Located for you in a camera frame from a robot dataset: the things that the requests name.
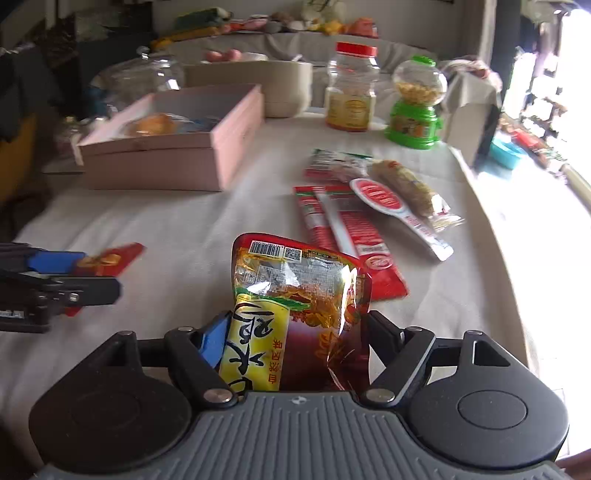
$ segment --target plastic jar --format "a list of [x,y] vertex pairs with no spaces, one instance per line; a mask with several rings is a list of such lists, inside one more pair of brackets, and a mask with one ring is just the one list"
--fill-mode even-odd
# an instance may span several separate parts
[[374,85],[379,67],[376,47],[337,42],[329,62],[329,86],[324,105],[326,123],[349,132],[365,132],[374,115]]
[[407,105],[437,105],[447,92],[445,76],[432,59],[422,56],[414,56],[394,70],[394,85]]

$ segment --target white tablecloth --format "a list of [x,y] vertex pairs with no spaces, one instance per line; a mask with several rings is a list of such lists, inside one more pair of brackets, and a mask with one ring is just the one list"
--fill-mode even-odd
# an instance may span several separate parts
[[320,115],[310,113],[270,120],[227,192],[80,188],[56,198],[19,241],[90,254],[129,242],[147,250],[121,275],[124,294],[116,305],[57,317],[45,335],[0,333],[0,411],[29,457],[39,461],[27,428],[31,406],[111,334],[135,330],[138,338],[155,338],[176,326],[201,326],[232,308],[230,255],[239,234],[307,240],[292,187],[306,183],[302,171],[316,147],[399,160],[467,219],[444,233],[455,253],[440,264],[397,220],[372,213],[410,289],[406,299],[372,308],[399,326],[421,325],[439,336],[484,330],[525,361],[511,283],[490,224],[460,168],[463,160],[444,144],[430,151],[400,147],[379,128],[349,134],[326,127]]

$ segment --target stuffed toy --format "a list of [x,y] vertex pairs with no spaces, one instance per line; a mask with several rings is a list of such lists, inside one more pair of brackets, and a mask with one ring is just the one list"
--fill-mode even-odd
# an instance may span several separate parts
[[174,33],[189,30],[202,30],[207,27],[220,27],[232,18],[232,12],[223,8],[208,8],[177,17],[174,21]]
[[303,32],[310,30],[311,22],[304,22],[302,20],[293,20],[287,24],[287,28],[291,32]]
[[240,30],[247,30],[247,31],[262,31],[267,22],[269,21],[269,17],[267,15],[251,15],[246,20],[238,20],[233,18],[230,21],[230,30],[240,31]]
[[338,20],[331,20],[330,22],[322,24],[320,27],[320,31],[324,35],[332,36],[332,35],[338,35],[339,33],[342,33],[344,28],[345,28],[345,26],[341,22],[339,22]]
[[271,15],[269,20],[279,22],[281,25],[283,25],[283,30],[288,30],[288,25],[295,19],[287,12],[275,12]]
[[347,35],[357,35],[358,37],[378,38],[378,29],[372,18],[360,17],[355,20],[346,29]]
[[151,43],[153,50],[162,50],[176,41],[191,40],[192,38],[202,37],[217,37],[230,33],[230,25],[220,25],[219,27],[198,28],[196,30],[185,30],[184,32],[175,33],[168,37],[159,38]]
[[325,24],[333,20],[345,23],[345,3],[342,0],[304,0],[302,20]]
[[281,22],[276,22],[275,20],[269,20],[265,26],[263,27],[263,31],[265,33],[279,33],[284,29],[284,26]]

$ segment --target snack bag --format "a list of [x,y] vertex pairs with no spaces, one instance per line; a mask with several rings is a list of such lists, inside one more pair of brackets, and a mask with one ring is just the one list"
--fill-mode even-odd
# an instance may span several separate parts
[[[378,230],[368,220],[363,204],[348,185],[295,187],[295,196],[304,214],[315,245],[345,251],[359,258],[372,279],[372,300],[402,298],[408,288],[398,272],[392,254]],[[326,199],[334,209],[326,209]]]
[[301,242],[244,233],[234,242],[236,306],[219,374],[238,392],[369,386],[361,262]]

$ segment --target yellow label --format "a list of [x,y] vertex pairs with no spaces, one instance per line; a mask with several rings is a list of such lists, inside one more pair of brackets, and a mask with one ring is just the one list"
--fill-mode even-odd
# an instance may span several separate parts
[[279,390],[289,321],[284,305],[238,294],[219,371],[235,392]]
[[366,130],[374,114],[375,97],[326,92],[326,122],[346,130]]

